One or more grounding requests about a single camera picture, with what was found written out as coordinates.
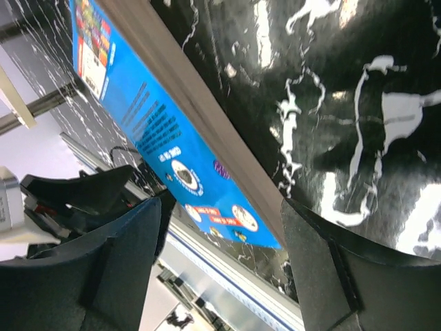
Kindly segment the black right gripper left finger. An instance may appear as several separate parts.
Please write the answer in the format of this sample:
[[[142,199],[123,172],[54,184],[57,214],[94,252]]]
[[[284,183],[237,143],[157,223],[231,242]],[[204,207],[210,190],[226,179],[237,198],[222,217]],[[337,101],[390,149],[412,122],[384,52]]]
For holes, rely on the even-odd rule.
[[[138,330],[161,201],[31,259],[1,262],[2,330]]]

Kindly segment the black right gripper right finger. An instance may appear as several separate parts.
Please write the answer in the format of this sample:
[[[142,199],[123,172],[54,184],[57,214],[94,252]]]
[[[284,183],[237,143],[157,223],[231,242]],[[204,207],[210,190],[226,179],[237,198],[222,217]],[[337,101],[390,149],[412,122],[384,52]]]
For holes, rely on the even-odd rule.
[[[281,217],[306,330],[439,330],[440,262],[332,224],[294,200]]]

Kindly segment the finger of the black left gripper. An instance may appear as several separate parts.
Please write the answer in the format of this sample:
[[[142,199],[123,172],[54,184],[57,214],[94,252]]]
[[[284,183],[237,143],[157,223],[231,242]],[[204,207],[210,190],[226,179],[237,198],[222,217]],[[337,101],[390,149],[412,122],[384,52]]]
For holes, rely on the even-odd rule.
[[[69,214],[74,208],[88,214],[104,214],[121,200],[133,172],[132,166],[124,165],[72,179],[48,179],[28,174],[21,181],[20,189],[35,200],[38,211]]]

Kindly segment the blue paperback book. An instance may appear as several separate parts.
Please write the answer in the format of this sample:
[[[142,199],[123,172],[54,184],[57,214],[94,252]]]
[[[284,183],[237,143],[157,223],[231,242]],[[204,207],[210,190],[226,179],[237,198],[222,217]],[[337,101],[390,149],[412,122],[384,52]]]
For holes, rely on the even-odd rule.
[[[71,1],[73,66],[92,95],[203,231],[278,249],[281,242],[95,1]]]

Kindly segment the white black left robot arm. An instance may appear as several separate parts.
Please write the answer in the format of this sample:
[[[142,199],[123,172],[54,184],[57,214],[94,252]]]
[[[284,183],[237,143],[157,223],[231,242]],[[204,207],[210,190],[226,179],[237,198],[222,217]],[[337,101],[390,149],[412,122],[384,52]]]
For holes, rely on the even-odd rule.
[[[132,166],[77,178],[22,180],[1,167],[1,260],[24,258],[93,231],[128,211]]]

